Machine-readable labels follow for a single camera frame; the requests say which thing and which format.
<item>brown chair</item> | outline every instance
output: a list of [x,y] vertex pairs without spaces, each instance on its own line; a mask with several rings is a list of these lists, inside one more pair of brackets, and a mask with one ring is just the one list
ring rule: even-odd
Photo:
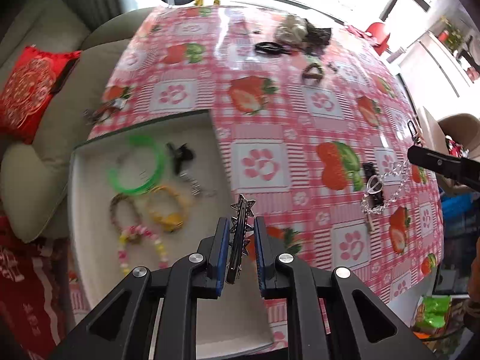
[[[480,162],[480,120],[470,114],[447,116],[439,121],[421,107],[418,120],[422,129],[425,146],[437,152],[448,154],[445,135],[469,150],[469,158]],[[448,195],[462,195],[473,192],[470,187],[458,184],[452,179],[436,174],[438,186]]]

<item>brown bracelet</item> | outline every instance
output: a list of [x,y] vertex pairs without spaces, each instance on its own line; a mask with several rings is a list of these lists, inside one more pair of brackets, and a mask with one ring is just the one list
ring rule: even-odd
[[[310,72],[312,69],[316,68],[318,73]],[[312,62],[306,68],[303,69],[301,74],[302,82],[305,83],[306,79],[314,79],[317,80],[316,84],[320,83],[320,80],[323,78],[323,69],[322,66],[316,62]]]
[[[124,193],[119,193],[118,195],[114,196],[110,202],[110,221],[114,226],[114,228],[116,228],[116,230],[120,234],[122,234],[123,229],[121,228],[117,220],[117,206],[122,200],[126,201],[130,205],[132,212],[135,216],[136,225],[139,226],[142,224],[142,217],[140,216],[140,213],[138,212],[137,207],[135,206],[134,200],[131,198],[131,196],[125,195]],[[136,234],[129,235],[128,239],[130,241],[138,239],[138,235]]]

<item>silver screw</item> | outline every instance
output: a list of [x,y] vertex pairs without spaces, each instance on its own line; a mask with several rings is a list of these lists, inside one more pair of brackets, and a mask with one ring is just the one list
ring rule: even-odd
[[282,253],[279,255],[278,259],[285,264],[290,264],[293,261],[293,256],[288,253]]
[[335,269],[335,274],[342,279],[346,279],[350,277],[350,269],[345,268],[344,266],[341,266],[337,269]]
[[193,253],[188,259],[191,263],[200,263],[203,261],[203,256],[200,253]]
[[144,266],[138,266],[133,270],[133,276],[136,278],[141,278],[147,274],[147,269]]

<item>silver chain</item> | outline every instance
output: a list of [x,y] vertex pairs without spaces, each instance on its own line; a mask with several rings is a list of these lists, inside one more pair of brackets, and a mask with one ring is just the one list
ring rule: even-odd
[[[408,160],[400,163],[396,163],[392,170],[383,173],[382,175],[373,175],[367,182],[367,187],[363,198],[360,203],[360,209],[367,215],[381,214],[383,210],[388,208],[392,203],[395,203],[398,199],[400,192],[402,192],[405,183],[408,180],[408,171],[411,168],[411,164]],[[383,189],[383,181],[389,176],[401,176],[400,185],[395,193],[388,199],[383,205],[370,208],[369,197],[375,195]]]

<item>pink checkered tablecloth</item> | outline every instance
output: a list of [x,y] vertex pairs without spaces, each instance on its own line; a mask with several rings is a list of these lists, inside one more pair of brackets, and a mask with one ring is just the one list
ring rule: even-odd
[[[253,45],[272,40],[282,18],[241,7],[153,10],[105,91],[105,100],[122,95],[127,105],[90,138],[210,109],[235,199],[256,199],[255,214],[273,235],[298,232],[289,230],[295,251],[312,266],[350,267],[389,302],[422,280],[443,252],[434,173],[414,169],[393,207],[373,217],[370,235],[360,210],[362,163],[384,173],[406,158],[412,107],[373,49],[344,30],[333,30],[321,58],[337,71],[326,68],[319,86],[302,83],[312,61],[303,54],[255,54]],[[399,183],[388,178],[386,199]],[[286,346],[286,304],[265,304],[274,348]]]

